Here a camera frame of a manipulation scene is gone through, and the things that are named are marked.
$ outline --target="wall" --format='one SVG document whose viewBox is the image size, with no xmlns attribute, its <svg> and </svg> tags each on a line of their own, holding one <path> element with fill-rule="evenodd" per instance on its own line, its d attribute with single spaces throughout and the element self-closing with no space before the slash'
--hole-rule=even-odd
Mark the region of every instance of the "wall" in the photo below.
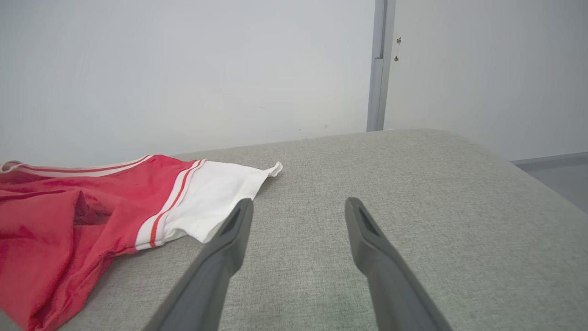
<svg viewBox="0 0 588 331">
<path fill-rule="evenodd" d="M 373 16 L 373 0 L 2 1 L 0 163 L 364 131 Z"/>
<path fill-rule="evenodd" d="M 510 160 L 588 151 L 588 2 L 397 0 L 384 128 Z"/>
</svg>

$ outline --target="floor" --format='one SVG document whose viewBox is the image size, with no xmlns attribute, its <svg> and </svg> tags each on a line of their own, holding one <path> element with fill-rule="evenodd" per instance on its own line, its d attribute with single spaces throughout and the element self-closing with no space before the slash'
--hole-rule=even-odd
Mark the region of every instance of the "floor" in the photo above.
<svg viewBox="0 0 588 331">
<path fill-rule="evenodd" d="M 513 163 L 588 214 L 588 153 Z"/>
</svg>

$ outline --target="white sleeve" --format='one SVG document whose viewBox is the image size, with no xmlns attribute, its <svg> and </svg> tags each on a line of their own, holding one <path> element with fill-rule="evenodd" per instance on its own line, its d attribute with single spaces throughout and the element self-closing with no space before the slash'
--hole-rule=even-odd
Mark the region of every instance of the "white sleeve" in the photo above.
<svg viewBox="0 0 588 331">
<path fill-rule="evenodd" d="M 207 243 L 221 223 L 244 198 L 255 198 L 268 176 L 281 170 L 280 162 L 267 170 L 244 165 L 206 161 L 191 176 L 182 201 L 169 212 L 163 224 L 162 241 L 186 234 Z"/>
</svg>

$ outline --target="clothing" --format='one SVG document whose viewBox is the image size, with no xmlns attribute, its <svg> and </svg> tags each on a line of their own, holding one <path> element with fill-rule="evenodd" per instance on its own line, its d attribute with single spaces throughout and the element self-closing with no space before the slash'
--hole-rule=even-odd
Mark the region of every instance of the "clothing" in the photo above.
<svg viewBox="0 0 588 331">
<path fill-rule="evenodd" d="M 186 233 L 206 242 L 262 171 L 163 155 L 103 167 L 0 169 L 0 308 L 25 330 L 54 330 L 120 254 Z"/>
</svg>

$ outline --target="textured gray fabric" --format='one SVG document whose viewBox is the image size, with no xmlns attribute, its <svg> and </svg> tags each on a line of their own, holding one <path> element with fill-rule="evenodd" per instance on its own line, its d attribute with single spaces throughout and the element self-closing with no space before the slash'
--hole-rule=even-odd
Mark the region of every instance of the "textured gray fabric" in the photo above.
<svg viewBox="0 0 588 331">
<path fill-rule="evenodd" d="M 588 216 L 470 140 L 394 130 L 181 155 L 257 168 L 249 245 L 220 330 L 374 330 L 343 218 L 360 198 L 454 330 L 588 329 Z M 62 330 L 139 330 L 197 254 L 118 259 Z"/>
</svg>

